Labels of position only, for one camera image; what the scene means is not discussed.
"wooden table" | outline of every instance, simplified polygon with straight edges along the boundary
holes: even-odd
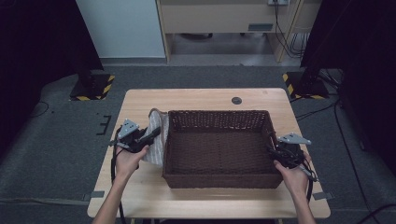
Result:
[[[242,104],[232,103],[240,97]],[[301,134],[287,94],[282,89],[183,89],[131,90],[122,104],[116,129],[125,119],[141,128],[149,124],[149,111],[169,110],[267,110],[276,135]],[[110,190],[112,147],[107,149],[94,191],[103,198],[92,198],[88,215],[94,217]],[[322,192],[319,182],[313,192]],[[162,168],[141,161],[122,196],[126,217],[150,218],[287,218],[296,217],[288,190],[282,182],[277,189],[170,189],[162,178]],[[326,200],[311,200],[314,217],[330,215]]]

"wicker basket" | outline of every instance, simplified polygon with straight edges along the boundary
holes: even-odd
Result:
[[[275,189],[268,111],[169,111],[163,177],[172,189]]]

